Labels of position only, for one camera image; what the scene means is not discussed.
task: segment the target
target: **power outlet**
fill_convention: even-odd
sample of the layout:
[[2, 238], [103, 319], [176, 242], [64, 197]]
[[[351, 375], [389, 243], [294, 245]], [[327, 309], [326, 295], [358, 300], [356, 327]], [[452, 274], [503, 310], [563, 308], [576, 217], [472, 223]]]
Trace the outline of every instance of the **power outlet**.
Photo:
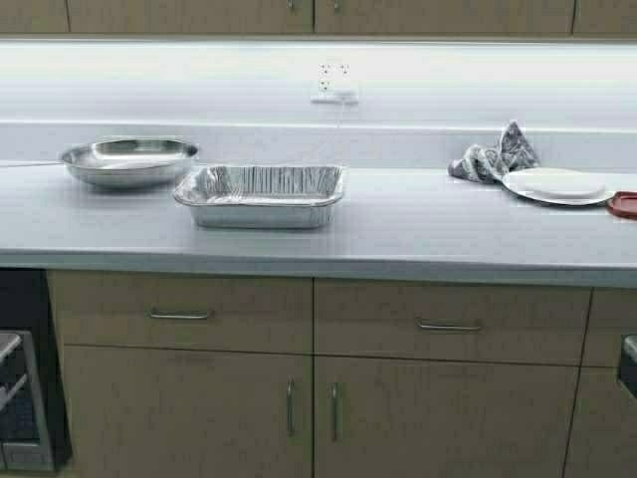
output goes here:
[[312, 103], [355, 105], [359, 97], [358, 82], [352, 77], [349, 64], [325, 62], [318, 66], [318, 78], [310, 93]]

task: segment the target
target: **stainless steel bowl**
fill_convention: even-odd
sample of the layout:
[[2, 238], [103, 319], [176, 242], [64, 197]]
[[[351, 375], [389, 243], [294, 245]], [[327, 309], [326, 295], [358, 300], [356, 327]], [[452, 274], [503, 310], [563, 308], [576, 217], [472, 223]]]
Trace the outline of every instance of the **stainless steel bowl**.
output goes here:
[[192, 167], [197, 152], [176, 139], [129, 138], [74, 147], [61, 160], [80, 181], [132, 189], [175, 181]]

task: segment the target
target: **drawer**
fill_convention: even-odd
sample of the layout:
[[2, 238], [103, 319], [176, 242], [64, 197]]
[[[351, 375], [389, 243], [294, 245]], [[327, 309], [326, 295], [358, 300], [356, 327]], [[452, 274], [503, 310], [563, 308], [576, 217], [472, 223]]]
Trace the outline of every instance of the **drawer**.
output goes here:
[[568, 365], [579, 364], [590, 297], [588, 289], [554, 287], [315, 287], [317, 354]]
[[53, 271], [66, 345], [310, 353], [312, 280]]
[[622, 338], [637, 334], [637, 291], [595, 289], [584, 346], [585, 365], [617, 366]]

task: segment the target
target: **white plate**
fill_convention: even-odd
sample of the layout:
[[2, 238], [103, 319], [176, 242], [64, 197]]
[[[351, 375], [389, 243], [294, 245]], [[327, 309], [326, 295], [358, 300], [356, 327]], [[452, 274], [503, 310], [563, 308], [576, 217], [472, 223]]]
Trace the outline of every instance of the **white plate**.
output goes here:
[[597, 204], [614, 194], [592, 174], [549, 167], [510, 172], [502, 184], [519, 196], [568, 206]]

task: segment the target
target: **gray towel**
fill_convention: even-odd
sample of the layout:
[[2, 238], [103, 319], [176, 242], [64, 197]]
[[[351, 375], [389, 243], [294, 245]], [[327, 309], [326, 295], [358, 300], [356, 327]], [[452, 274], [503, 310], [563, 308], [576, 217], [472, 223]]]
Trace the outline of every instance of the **gray towel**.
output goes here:
[[470, 181], [494, 183], [502, 181], [509, 171], [538, 167], [533, 148], [515, 121], [503, 131], [496, 147], [474, 144], [462, 159], [449, 164], [449, 174]]

